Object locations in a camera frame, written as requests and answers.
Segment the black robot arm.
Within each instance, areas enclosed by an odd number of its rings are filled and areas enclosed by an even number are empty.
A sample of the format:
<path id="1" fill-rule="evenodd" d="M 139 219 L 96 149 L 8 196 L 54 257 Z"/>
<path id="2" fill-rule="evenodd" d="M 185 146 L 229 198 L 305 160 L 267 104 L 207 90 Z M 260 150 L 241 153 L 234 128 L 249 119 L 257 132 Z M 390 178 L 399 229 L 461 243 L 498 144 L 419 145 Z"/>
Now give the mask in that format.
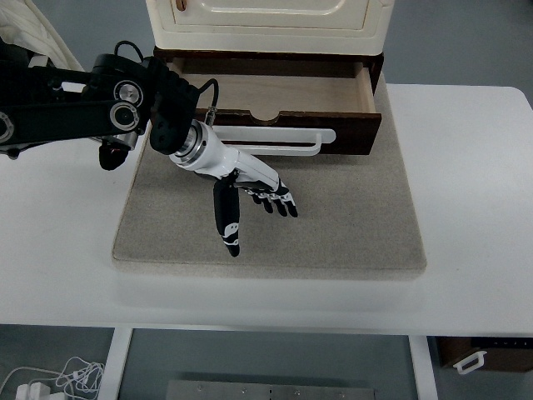
<path id="1" fill-rule="evenodd" d="M 186 143 L 201 87 L 155 57 L 101 54 L 90 72 L 1 61 L 1 152 L 11 159 L 48 143 L 91 138 L 104 170 L 122 165 L 152 125 L 150 144 L 171 155 Z"/>

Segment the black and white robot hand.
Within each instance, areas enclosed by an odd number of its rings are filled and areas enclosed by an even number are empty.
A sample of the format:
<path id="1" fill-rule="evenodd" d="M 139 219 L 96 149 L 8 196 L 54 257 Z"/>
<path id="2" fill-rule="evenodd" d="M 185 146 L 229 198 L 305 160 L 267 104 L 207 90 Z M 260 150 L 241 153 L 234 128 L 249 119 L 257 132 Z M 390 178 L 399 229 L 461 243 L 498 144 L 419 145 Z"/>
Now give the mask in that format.
<path id="1" fill-rule="evenodd" d="M 217 231 L 229 253 L 240 253 L 239 194 L 241 189 L 267 213 L 297 217 L 294 199 L 278 172 L 258 158 L 227 146 L 212 127 L 193 121 L 184 144 L 170 156 L 180 168 L 214 180 L 213 202 Z"/>

